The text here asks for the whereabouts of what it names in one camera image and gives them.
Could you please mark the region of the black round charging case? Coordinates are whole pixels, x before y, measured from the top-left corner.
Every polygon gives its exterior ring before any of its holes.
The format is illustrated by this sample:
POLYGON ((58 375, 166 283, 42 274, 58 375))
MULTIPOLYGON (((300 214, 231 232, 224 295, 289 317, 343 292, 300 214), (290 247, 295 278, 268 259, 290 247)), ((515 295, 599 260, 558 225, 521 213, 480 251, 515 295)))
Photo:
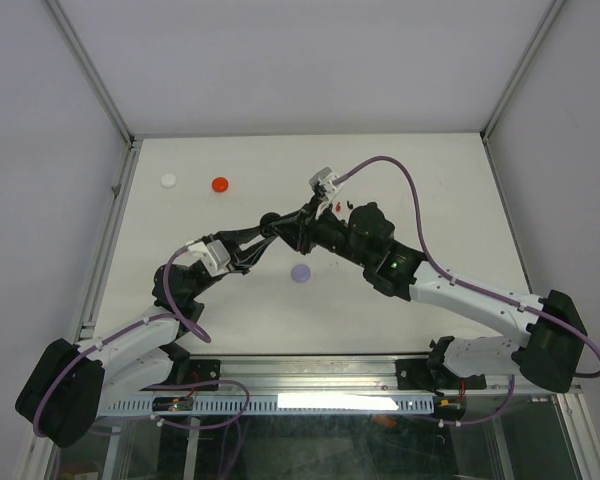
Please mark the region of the black round charging case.
POLYGON ((264 214, 260 219, 260 234, 264 238, 277 237, 276 224, 280 220, 281 215, 275 212, 264 214))

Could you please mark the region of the purple round earbud charging case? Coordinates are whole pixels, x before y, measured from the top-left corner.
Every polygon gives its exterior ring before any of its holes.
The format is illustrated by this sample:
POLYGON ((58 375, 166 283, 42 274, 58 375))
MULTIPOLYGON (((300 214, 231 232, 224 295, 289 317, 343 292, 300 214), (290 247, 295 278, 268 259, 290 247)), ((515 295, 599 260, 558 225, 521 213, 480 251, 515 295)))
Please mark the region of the purple round earbud charging case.
POLYGON ((290 272, 291 278, 296 283, 306 283, 311 279, 312 270, 306 264, 296 264, 290 272))

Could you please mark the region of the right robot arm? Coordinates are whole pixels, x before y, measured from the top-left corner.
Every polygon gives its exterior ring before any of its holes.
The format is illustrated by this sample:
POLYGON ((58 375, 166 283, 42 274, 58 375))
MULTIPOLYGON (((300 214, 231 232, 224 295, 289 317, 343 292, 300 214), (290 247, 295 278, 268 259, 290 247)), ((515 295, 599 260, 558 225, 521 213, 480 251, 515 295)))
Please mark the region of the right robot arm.
POLYGON ((569 391, 587 333, 568 295, 469 288, 438 272, 423 252, 396 241, 394 224, 374 202, 354 208, 347 220, 308 208, 269 213, 260 228, 301 254, 319 246, 360 266, 364 279, 385 296, 440 307, 496 331, 480 339, 443 337, 433 345, 427 374, 435 385, 449 387, 473 375, 521 374, 544 390, 569 391))

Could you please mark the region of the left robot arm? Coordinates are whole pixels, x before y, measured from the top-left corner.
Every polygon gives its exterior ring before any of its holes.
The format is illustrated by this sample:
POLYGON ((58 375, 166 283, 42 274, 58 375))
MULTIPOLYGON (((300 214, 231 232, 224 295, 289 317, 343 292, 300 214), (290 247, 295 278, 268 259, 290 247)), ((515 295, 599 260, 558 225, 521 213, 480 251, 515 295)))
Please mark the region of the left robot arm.
POLYGON ((197 298, 230 274, 246 274, 274 235, 259 227, 221 231, 186 243, 154 275, 154 303, 123 325, 89 340, 50 343, 15 401, 36 436, 75 444, 114 403, 189 377, 188 355, 175 342, 191 333, 205 343, 197 298))

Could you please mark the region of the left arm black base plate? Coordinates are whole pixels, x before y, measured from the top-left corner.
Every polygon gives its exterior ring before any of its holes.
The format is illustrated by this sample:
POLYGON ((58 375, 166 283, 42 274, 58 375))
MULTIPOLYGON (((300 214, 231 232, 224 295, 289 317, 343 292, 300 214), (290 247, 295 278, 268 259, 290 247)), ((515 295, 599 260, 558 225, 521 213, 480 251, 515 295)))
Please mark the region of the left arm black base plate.
POLYGON ((221 361, 219 359, 190 357, 179 367, 176 384, 205 383, 205 385, 197 387, 196 390, 217 391, 219 386, 215 383, 210 384, 210 381, 220 379, 220 368, 221 361))

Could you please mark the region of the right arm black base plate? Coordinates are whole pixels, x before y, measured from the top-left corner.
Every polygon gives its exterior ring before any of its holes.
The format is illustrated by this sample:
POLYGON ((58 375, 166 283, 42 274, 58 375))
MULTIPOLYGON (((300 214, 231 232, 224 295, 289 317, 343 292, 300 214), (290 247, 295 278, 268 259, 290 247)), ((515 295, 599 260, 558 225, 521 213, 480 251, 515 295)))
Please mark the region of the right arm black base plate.
POLYGON ((441 396, 444 391, 485 390, 484 375, 460 377, 444 366, 430 367, 424 358, 394 362, 397 387, 401 391, 423 390, 441 396))

